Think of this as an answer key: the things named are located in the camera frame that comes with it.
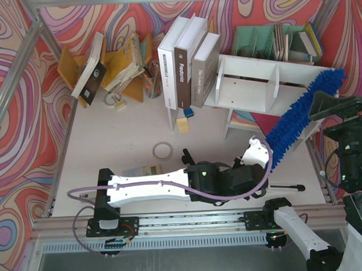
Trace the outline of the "blue microfiber duster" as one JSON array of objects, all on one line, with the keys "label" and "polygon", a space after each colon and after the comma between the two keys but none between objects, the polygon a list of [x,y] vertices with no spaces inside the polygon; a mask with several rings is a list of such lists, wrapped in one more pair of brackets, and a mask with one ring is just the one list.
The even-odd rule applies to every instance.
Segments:
[{"label": "blue microfiber duster", "polygon": [[320,72],[311,84],[289,109],[281,115],[275,126],[266,136],[266,142],[273,151],[271,170],[273,171],[286,152],[309,125],[310,108],[316,92],[321,91],[331,96],[341,88],[345,70],[334,69]]}]

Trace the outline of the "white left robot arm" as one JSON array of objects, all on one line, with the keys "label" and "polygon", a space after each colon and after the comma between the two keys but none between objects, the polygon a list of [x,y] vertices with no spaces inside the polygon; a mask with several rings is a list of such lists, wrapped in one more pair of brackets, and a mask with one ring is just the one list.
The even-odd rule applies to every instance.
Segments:
[{"label": "white left robot arm", "polygon": [[231,200],[257,198],[258,191],[266,192],[270,156],[264,145],[253,140],[232,166],[190,161],[184,169],[139,177],[100,169],[93,221],[100,231],[119,229],[121,206],[138,201],[174,199],[222,206]]}]

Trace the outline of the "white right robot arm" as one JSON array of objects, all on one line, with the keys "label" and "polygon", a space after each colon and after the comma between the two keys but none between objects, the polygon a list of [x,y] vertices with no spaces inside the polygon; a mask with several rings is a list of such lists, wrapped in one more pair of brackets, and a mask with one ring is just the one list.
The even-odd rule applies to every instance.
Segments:
[{"label": "white right robot arm", "polygon": [[316,224],[307,224],[281,197],[266,201],[263,219],[292,239],[306,260],[307,271],[362,271],[362,97],[316,92],[309,119],[331,115],[342,119],[323,131],[338,144],[332,154],[338,157],[339,186],[346,192],[342,206],[322,210]]}]

